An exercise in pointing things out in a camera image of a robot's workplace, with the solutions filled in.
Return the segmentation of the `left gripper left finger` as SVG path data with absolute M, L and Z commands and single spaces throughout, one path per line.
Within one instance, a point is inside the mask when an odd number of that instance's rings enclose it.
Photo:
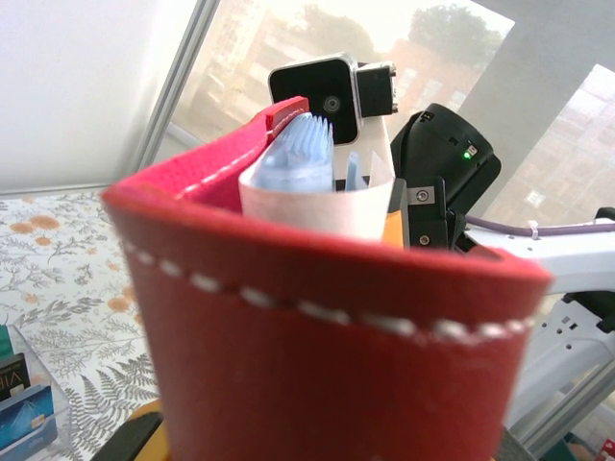
M 162 413 L 155 406 L 139 408 L 93 455 L 96 461 L 169 459 Z

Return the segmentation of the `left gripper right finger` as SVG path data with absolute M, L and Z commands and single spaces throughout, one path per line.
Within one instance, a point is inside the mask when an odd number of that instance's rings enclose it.
M 532 455 L 507 428 L 504 428 L 496 450 L 496 461 L 532 461 Z

